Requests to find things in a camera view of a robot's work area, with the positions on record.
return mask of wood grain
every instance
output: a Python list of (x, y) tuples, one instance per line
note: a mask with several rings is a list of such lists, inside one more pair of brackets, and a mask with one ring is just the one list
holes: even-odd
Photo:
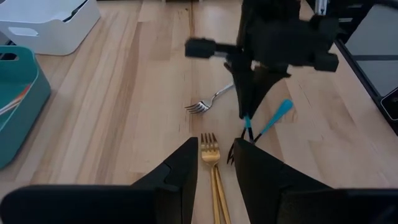
[[(131, 184), (191, 136), (214, 132), (221, 149), (232, 223), (249, 223), (234, 167), (226, 165), (240, 135), (236, 93), (205, 114), (184, 106), (231, 81), (223, 60), (184, 57), (191, 36), (233, 43), (239, 0), (110, 1), (79, 49), (38, 55), (52, 96), (20, 153), (0, 170), (0, 198), (27, 184)], [(303, 18), (311, 9), (303, 2)], [(336, 73), (290, 68), (253, 118), (258, 133), (284, 98), (294, 109), (257, 143), (332, 187), (398, 187), (398, 138), (338, 52)], [(193, 223), (212, 223), (211, 184), (200, 162)]]

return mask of light wood surface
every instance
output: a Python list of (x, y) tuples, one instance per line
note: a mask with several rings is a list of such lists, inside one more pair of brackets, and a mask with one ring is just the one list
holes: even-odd
[[(102, 18), (66, 57), (38, 55), (53, 93), (21, 152), (0, 171), (0, 197), (27, 184), (131, 184), (190, 136), (214, 132), (233, 223), (249, 223), (234, 167), (234, 90), (203, 115), (184, 106), (231, 81), (223, 60), (184, 57), (190, 36), (236, 40), (237, 0), (99, 2)], [(311, 10), (303, 3), (303, 17)], [(332, 187), (398, 187), (398, 138), (338, 53), (336, 73), (291, 68), (253, 118), (254, 134), (283, 99), (294, 109), (257, 146)], [(200, 162), (193, 223), (212, 223), (208, 167)]]

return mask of teal basket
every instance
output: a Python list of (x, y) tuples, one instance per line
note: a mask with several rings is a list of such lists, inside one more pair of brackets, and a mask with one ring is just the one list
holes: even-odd
[(0, 109), (30, 85), (18, 106), (0, 115), (2, 168), (12, 161), (22, 146), (50, 96), (51, 88), (31, 50), (18, 46), (0, 46), (0, 54), (17, 56), (15, 60), (0, 60)]

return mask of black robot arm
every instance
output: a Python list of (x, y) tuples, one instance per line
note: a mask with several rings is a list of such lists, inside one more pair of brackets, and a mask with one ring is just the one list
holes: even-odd
[(252, 118), (272, 86), (290, 77), (289, 65), (337, 69), (338, 58), (328, 51), (338, 32), (338, 19), (313, 16), (303, 21), (299, 12), (296, 0), (244, 0), (236, 45), (191, 38), (185, 44), (185, 56), (225, 57), (238, 94), (239, 117)]

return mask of white storage bin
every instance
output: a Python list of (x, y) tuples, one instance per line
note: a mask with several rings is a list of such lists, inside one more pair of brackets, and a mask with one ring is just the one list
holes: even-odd
[(0, 31), (37, 54), (68, 55), (100, 16), (96, 0), (6, 0)]

